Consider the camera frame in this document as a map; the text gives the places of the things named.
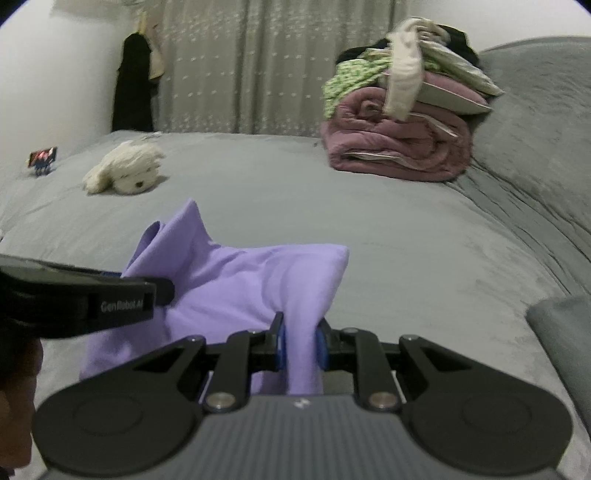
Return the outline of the person's left hand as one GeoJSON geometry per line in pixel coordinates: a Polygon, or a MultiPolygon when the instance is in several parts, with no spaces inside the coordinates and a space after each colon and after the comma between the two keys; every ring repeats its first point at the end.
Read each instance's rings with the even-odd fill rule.
{"type": "Polygon", "coordinates": [[[1,354],[1,478],[26,467],[32,453],[32,419],[43,349],[35,340],[13,340],[1,354]]]}

